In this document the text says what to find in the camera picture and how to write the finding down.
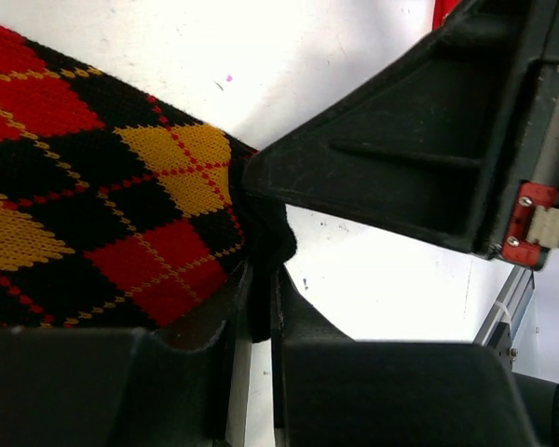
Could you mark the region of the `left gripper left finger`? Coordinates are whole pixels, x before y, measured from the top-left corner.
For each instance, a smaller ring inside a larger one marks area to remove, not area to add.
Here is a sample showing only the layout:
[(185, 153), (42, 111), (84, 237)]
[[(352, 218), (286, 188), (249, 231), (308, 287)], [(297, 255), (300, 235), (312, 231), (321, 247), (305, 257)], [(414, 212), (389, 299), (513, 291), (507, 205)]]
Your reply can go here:
[(241, 263), (219, 291), (159, 332), (182, 362), (183, 433), (193, 431), (209, 446), (245, 444), (252, 280), (252, 267)]

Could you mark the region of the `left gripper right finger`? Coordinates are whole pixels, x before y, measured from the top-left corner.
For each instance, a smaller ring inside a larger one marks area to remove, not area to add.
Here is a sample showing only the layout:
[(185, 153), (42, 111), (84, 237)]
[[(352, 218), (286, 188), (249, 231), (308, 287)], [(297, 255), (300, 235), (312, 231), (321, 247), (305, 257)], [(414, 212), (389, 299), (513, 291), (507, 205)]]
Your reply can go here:
[(353, 339), (337, 329), (298, 291), (283, 265), (270, 286), (270, 340), (274, 440), (276, 446), (286, 446), (283, 348), (290, 342), (335, 343)]

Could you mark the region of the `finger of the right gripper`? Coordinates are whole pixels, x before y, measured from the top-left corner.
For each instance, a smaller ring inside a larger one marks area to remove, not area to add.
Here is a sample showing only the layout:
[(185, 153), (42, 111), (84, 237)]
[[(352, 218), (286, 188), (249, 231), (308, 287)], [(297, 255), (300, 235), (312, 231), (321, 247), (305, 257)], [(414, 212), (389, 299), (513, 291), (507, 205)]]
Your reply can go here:
[(532, 3), (463, 1), (379, 74), (256, 155), (252, 195), (481, 254)]

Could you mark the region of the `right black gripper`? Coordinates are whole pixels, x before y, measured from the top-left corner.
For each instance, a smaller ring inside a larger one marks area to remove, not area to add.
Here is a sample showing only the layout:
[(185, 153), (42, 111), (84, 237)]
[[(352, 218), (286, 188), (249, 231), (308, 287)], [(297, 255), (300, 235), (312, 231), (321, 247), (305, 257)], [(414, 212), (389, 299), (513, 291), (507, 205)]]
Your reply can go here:
[(545, 7), (552, 16), (511, 122), (512, 158), (485, 255), (533, 270), (559, 250), (559, 1), (541, 2), (535, 25)]

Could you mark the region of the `red orange argyle sock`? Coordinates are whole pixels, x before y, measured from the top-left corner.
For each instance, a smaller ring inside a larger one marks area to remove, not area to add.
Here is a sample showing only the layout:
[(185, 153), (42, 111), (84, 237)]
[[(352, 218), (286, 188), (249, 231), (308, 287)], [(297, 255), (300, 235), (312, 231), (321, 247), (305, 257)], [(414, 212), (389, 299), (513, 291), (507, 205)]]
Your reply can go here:
[(295, 253), (286, 210), (245, 195), (248, 145), (0, 26), (0, 328), (160, 329), (243, 262)]

